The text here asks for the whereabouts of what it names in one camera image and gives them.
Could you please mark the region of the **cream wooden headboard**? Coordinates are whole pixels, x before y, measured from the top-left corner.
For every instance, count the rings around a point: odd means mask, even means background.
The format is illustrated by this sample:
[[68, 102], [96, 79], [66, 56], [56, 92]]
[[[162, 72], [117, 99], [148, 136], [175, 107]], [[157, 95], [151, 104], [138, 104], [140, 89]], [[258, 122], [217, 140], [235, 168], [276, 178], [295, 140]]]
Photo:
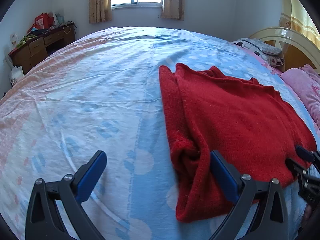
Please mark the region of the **cream wooden headboard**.
[[284, 65], [278, 67], [283, 73], [291, 68], [300, 68], [310, 65], [319, 73], [319, 49], [307, 37], [295, 30], [284, 27], [269, 27], [257, 31], [250, 38], [257, 38], [266, 44], [280, 48]]

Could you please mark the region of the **right beige curtain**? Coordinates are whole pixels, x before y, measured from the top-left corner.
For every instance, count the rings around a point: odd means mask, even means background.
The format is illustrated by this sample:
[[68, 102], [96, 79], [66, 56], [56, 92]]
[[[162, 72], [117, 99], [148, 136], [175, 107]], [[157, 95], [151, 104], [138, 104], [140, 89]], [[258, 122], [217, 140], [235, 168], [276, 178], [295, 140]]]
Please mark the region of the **right beige curtain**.
[[163, 0], [161, 18], [184, 20], [184, 0]]

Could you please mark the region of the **pink floral pillow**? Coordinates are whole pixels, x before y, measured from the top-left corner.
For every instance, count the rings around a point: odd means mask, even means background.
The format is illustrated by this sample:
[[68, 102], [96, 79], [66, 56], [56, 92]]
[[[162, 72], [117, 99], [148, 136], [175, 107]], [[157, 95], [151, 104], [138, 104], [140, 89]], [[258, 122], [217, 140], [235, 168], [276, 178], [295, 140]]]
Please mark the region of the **pink floral pillow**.
[[291, 68], [280, 75], [298, 95], [308, 113], [319, 127], [319, 74], [309, 65]]

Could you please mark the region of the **red knitted sweater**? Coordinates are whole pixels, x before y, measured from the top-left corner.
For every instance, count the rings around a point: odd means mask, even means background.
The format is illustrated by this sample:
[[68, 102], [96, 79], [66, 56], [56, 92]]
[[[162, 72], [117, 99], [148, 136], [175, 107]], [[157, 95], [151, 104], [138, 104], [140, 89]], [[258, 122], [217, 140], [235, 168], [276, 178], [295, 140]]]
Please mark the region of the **red knitted sweater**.
[[314, 151], [315, 137], [274, 87], [226, 76], [217, 67], [195, 71], [182, 63], [175, 72], [160, 66], [159, 83], [180, 222], [220, 216], [232, 207], [210, 172], [213, 150], [240, 173], [260, 181], [278, 178], [284, 187], [294, 181], [287, 158], [310, 166], [295, 147]]

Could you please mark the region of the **grey white folded blanket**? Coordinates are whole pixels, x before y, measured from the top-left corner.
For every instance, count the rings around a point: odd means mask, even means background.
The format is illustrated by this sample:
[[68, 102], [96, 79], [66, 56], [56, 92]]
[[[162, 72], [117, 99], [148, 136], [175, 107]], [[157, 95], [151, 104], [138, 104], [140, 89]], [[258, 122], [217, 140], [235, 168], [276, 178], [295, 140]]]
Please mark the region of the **grey white folded blanket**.
[[271, 67], [281, 67], [285, 64], [283, 51], [280, 48], [269, 45], [257, 38], [240, 38], [233, 41], [234, 44], [250, 50], [258, 57], [266, 61]]

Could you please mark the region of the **left beige curtain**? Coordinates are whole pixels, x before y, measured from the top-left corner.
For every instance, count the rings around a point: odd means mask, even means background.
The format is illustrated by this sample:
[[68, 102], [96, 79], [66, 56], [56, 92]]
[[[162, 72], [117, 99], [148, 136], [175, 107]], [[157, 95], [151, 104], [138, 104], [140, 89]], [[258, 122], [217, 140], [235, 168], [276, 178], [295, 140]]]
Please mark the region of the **left beige curtain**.
[[111, 0], [89, 0], [89, 23], [108, 22], [112, 20]]

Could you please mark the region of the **blue pink bed sheet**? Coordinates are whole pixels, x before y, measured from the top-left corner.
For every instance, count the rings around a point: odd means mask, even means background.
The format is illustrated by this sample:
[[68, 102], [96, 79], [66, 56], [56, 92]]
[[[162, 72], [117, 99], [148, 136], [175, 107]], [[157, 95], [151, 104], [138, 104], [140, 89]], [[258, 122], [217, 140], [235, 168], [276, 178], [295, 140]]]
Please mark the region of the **blue pink bed sheet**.
[[259, 59], [208, 35], [108, 28], [50, 55], [1, 99], [1, 215], [18, 239], [34, 182], [73, 174], [96, 151], [108, 162], [84, 210], [106, 239], [208, 239], [222, 217], [180, 223], [158, 69], [184, 63], [272, 85], [319, 129], [293, 90]]

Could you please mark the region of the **red bag on desk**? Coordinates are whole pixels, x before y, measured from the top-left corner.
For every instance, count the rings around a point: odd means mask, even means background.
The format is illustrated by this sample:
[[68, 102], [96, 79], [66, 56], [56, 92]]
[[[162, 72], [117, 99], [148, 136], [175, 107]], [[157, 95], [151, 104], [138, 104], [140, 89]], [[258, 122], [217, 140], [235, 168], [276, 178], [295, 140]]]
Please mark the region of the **red bag on desk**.
[[42, 13], [35, 18], [33, 25], [28, 31], [49, 29], [54, 25], [54, 18], [52, 13]]

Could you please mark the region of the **yellow curtain near headboard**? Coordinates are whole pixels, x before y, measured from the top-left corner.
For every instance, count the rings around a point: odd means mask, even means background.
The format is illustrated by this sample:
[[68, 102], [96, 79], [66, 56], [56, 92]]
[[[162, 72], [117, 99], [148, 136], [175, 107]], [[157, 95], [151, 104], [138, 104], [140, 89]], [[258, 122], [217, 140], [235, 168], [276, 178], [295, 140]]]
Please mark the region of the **yellow curtain near headboard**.
[[297, 31], [319, 48], [319, 31], [299, 0], [282, 0], [279, 26]]

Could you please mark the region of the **beige curtain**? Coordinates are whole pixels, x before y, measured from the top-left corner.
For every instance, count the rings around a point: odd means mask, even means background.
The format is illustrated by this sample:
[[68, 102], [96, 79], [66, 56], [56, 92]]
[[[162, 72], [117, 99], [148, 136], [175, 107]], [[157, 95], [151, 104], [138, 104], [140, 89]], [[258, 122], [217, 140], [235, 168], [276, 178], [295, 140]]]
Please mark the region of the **beige curtain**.
[[112, 20], [111, 0], [89, 0], [89, 23], [108, 22]]
[[161, 18], [184, 20], [184, 0], [163, 0]]

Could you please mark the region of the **brown wooden desk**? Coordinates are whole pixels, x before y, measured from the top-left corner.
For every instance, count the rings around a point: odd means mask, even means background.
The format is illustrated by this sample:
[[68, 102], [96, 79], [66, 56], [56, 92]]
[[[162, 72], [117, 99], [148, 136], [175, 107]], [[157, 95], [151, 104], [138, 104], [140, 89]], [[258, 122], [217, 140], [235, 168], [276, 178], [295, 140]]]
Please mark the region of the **brown wooden desk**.
[[31, 38], [20, 48], [13, 49], [8, 56], [14, 66], [22, 67], [23, 74], [27, 74], [48, 56], [74, 41], [75, 24], [67, 22], [42, 35]]

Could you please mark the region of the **white paper bag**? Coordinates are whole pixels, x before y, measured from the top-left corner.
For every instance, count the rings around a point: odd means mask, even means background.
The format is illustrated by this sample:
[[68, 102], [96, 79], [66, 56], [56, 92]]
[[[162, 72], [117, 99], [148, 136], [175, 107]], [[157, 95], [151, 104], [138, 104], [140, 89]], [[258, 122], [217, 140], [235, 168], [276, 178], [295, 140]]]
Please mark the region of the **white paper bag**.
[[13, 67], [9, 74], [10, 83], [14, 86], [18, 81], [20, 81], [24, 77], [23, 69], [21, 66]]

